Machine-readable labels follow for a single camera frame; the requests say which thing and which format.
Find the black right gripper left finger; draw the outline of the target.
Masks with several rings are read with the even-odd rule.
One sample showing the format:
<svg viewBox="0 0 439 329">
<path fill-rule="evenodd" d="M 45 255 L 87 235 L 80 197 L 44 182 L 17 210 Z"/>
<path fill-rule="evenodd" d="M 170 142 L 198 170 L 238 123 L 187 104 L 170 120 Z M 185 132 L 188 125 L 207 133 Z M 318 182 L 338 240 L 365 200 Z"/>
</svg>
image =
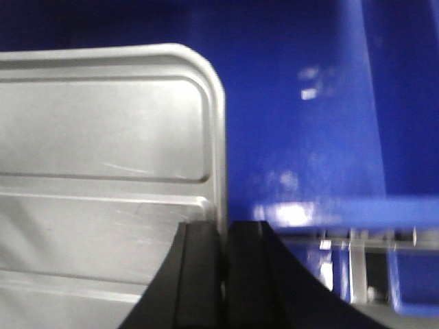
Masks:
<svg viewBox="0 0 439 329">
<path fill-rule="evenodd" d="M 120 328 L 221 328 L 222 251 L 212 221 L 179 223 L 156 275 Z"/>
</svg>

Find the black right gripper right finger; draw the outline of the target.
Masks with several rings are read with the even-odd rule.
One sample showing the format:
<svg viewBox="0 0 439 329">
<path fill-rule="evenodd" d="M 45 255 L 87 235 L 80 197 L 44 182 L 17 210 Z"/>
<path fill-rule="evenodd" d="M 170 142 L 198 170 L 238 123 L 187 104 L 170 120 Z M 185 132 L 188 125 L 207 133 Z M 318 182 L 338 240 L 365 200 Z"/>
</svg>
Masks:
<svg viewBox="0 0 439 329">
<path fill-rule="evenodd" d="M 330 292 L 265 221 L 236 221 L 226 247 L 227 328 L 382 328 Z"/>
</svg>

